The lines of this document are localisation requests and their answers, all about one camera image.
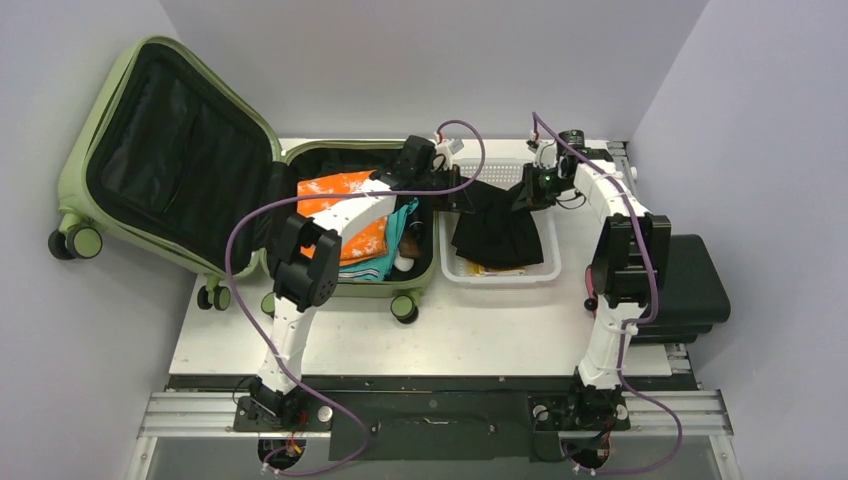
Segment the white perforated plastic basket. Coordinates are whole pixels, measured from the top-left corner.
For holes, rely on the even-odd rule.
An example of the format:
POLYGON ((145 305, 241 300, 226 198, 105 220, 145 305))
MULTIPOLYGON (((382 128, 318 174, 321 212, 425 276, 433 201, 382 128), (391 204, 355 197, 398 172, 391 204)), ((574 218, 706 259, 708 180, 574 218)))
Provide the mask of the white perforated plastic basket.
POLYGON ((558 277, 561 258, 553 213, 509 208, 526 163, 511 157, 488 160, 468 191, 477 211, 439 214, 439 259, 448 280, 507 287, 558 277))

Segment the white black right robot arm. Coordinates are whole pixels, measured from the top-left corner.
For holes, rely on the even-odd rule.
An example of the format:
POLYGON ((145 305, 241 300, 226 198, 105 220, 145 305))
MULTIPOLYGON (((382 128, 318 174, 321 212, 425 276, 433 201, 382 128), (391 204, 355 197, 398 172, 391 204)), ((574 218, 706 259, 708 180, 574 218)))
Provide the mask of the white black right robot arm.
POLYGON ((518 206, 541 210, 572 191, 601 224, 587 268, 595 295, 594 326, 576 382, 564 400, 566 418, 578 427, 617 418, 623 408, 624 358, 639 325, 656 316, 668 258, 670 222, 639 203, 606 151, 589 149, 580 130, 544 142, 527 141, 534 159, 523 167, 518 206))

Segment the black garment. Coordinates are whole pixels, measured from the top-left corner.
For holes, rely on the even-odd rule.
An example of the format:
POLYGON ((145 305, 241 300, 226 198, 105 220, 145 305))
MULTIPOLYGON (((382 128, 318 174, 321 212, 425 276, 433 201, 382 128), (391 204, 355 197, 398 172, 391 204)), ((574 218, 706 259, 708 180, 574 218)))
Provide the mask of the black garment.
POLYGON ((544 261, 531 212, 513 208, 519 185, 503 189, 476 181, 465 192, 474 211, 462 213, 457 221, 451 238, 457 256, 488 267, 525 267, 544 261))

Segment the green hard-shell suitcase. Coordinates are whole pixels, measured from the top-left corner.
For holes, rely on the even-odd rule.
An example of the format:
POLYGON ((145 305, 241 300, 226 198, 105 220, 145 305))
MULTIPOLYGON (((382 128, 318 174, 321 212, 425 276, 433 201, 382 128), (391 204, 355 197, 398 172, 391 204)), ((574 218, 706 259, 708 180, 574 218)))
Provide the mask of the green hard-shell suitcase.
POLYGON ((399 141, 329 140, 284 153, 270 125, 180 42, 150 36, 114 62, 58 184, 60 261, 88 260, 113 236, 205 277, 202 310, 232 302, 224 265, 246 277, 265 262, 302 180, 382 169, 399 141))

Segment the yellow hello towel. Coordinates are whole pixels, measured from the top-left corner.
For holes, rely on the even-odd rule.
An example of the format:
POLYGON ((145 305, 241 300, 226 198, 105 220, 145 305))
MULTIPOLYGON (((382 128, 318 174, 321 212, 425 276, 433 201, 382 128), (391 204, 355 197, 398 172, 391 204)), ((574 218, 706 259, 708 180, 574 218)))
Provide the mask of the yellow hello towel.
POLYGON ((467 272, 475 277, 524 276, 526 268, 520 267, 488 267, 475 262, 467 263, 467 272))

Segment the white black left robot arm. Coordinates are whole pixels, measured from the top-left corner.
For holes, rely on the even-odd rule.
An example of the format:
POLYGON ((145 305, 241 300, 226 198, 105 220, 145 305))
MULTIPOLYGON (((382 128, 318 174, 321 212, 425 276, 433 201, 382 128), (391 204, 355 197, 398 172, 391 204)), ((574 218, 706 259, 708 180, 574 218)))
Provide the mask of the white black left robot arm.
POLYGON ((465 185, 452 156, 461 148, 459 141, 442 133, 433 141, 411 136, 391 163, 368 172, 355 189, 320 189, 261 207, 267 212, 304 201, 323 206, 312 215, 292 212, 279 220, 281 229, 267 248, 274 317, 271 330, 260 334, 268 351, 249 392, 260 418, 272 429, 285 430, 297 420, 298 394, 306 388, 302 356, 317 309, 336 289, 344 245, 391 215, 398 196, 434 196, 455 205, 456 194, 465 185))

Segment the orange item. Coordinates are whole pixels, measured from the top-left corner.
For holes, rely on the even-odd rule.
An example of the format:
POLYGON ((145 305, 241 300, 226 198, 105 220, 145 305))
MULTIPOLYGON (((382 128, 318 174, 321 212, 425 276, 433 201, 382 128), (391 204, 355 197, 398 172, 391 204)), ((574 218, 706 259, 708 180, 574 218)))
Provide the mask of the orange item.
POLYGON ((383 191, 384 184, 371 179, 371 170, 336 173, 301 180, 296 194, 300 198, 297 213, 315 219, 326 230, 334 230, 343 240, 339 265, 348 266, 362 258, 384 253, 385 244, 378 239, 378 228, 394 208, 393 199, 365 197, 350 199, 351 193, 383 191))

